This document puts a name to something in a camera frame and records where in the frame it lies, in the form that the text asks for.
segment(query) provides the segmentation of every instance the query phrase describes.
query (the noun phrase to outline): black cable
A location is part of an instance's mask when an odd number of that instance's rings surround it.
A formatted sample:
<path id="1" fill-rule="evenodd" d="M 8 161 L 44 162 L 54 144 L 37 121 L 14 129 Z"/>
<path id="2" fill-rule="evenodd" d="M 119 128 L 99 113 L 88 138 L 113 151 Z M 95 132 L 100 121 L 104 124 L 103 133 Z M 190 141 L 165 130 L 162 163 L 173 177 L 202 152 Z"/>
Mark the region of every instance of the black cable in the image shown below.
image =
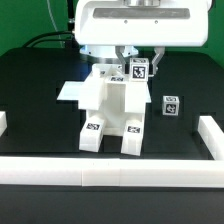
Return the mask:
<path id="1" fill-rule="evenodd" d="M 23 45 L 23 47 L 28 47 L 31 43 L 33 43 L 34 41 L 41 39 L 43 37 L 58 36 L 58 35 L 63 35 L 63 34 L 73 35 L 73 33 L 71 31 L 58 31 L 58 32 L 44 33 L 44 34 L 38 35 L 38 36 L 32 38 L 31 40 L 27 41 Z"/>
<path id="2" fill-rule="evenodd" d="M 74 14 L 74 4 L 73 0 L 67 0 L 68 7 L 68 30 L 72 31 L 75 26 L 75 14 Z"/>
<path id="3" fill-rule="evenodd" d="M 30 47 L 34 47 L 36 46 L 37 44 L 40 44 L 40 43 L 43 43 L 43 42 L 56 42 L 56 41 L 63 41 L 63 42 L 66 42 L 66 41 L 71 41 L 70 39 L 44 39 L 44 40 L 39 40 L 35 43 L 33 43 Z"/>

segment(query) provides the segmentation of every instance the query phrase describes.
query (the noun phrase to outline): white panel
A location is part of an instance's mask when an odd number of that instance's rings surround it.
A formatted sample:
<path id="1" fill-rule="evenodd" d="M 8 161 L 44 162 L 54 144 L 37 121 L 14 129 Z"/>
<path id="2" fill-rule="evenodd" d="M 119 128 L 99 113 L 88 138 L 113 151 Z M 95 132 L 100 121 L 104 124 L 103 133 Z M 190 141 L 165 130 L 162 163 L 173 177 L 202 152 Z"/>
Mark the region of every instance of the white panel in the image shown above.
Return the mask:
<path id="1" fill-rule="evenodd" d="M 57 100 L 79 100 L 79 91 L 83 82 L 65 82 Z"/>
<path id="2" fill-rule="evenodd" d="M 99 110 L 103 100 L 104 78 L 87 77 L 79 92 L 79 109 Z"/>
<path id="3" fill-rule="evenodd" d="M 0 137 L 6 128 L 7 128 L 7 122 L 5 112 L 0 111 Z"/>
<path id="4" fill-rule="evenodd" d="M 195 160 L 123 160 L 120 186 L 223 188 L 224 163 Z"/>
<path id="5" fill-rule="evenodd" d="M 82 160 L 0 157 L 0 184 L 81 185 Z"/>
<path id="6" fill-rule="evenodd" d="M 215 160 L 224 160 L 224 134 L 211 116 L 200 116 L 198 132 Z"/>
<path id="7" fill-rule="evenodd" d="M 82 171 L 82 186 L 119 186 L 119 159 L 90 159 Z"/>
<path id="8" fill-rule="evenodd" d="M 125 89 L 125 112 L 145 113 L 146 82 L 129 82 Z"/>

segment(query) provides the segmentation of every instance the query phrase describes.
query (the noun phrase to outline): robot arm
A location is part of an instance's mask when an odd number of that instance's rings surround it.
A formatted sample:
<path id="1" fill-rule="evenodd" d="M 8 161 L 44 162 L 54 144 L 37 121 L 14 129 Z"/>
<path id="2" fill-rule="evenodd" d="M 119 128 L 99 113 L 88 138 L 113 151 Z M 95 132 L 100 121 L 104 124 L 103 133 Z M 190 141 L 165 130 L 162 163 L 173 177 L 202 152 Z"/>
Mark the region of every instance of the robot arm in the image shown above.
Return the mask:
<path id="1" fill-rule="evenodd" d="M 212 0 L 80 0 L 81 45 L 202 46 Z"/>

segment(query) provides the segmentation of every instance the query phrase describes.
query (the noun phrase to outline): white block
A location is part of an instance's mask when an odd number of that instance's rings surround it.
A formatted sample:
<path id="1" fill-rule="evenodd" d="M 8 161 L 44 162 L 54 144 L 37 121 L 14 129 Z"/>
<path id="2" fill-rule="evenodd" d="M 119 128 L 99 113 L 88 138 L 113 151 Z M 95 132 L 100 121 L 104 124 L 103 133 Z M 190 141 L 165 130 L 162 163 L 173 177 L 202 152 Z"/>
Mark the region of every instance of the white block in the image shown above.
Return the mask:
<path id="1" fill-rule="evenodd" d="M 224 133 L 211 116 L 200 116 L 198 132 L 215 160 L 224 160 Z"/>
<path id="2" fill-rule="evenodd" d="M 87 119 L 80 133 L 79 149 L 98 152 L 105 125 L 106 121 L 97 115 Z"/>
<path id="3" fill-rule="evenodd" d="M 82 160 L 0 157 L 0 184 L 82 185 Z"/>
<path id="4" fill-rule="evenodd" d="M 146 82 L 128 82 L 125 89 L 125 112 L 145 113 L 147 90 Z"/>
<path id="5" fill-rule="evenodd" d="M 82 186 L 119 186 L 119 164 L 119 159 L 85 161 L 82 171 Z"/>
<path id="6" fill-rule="evenodd" d="M 163 96 L 163 115 L 178 116 L 179 104 L 178 96 Z"/>
<path id="7" fill-rule="evenodd" d="M 121 153 L 140 156 L 143 139 L 143 127 L 143 123 L 139 121 L 128 120 L 126 122 Z"/>
<path id="8" fill-rule="evenodd" d="M 121 160 L 120 186 L 224 187 L 224 163 L 197 160 Z"/>
<path id="9" fill-rule="evenodd" d="M 148 58 L 130 59 L 130 81 L 147 82 L 149 77 Z"/>
<path id="10" fill-rule="evenodd" d="M 103 100 L 104 78 L 88 76 L 79 93 L 79 109 L 98 110 Z"/>
<path id="11" fill-rule="evenodd" d="M 0 111 L 0 137 L 6 128 L 7 128 L 7 122 L 5 112 Z"/>

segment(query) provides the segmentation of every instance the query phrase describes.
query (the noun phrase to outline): white robot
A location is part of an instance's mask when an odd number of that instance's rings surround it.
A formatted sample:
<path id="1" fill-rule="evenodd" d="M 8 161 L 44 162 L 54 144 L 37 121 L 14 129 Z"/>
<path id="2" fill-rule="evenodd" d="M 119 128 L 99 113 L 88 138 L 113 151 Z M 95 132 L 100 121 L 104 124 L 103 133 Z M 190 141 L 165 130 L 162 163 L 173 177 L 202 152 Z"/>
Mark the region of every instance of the white robot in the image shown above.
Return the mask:
<path id="1" fill-rule="evenodd" d="M 211 4 L 212 0 L 78 2 L 74 34 L 84 45 L 81 55 L 111 62 L 93 64 L 92 72 L 79 85 L 76 99 L 79 109 L 86 110 L 80 150 L 97 152 L 103 135 L 114 135 L 123 136 L 121 153 L 140 155 L 145 104 L 151 102 L 148 77 L 156 74 L 166 46 L 202 46 L 206 42 Z M 134 46 L 155 47 L 152 62 L 137 58 Z"/>

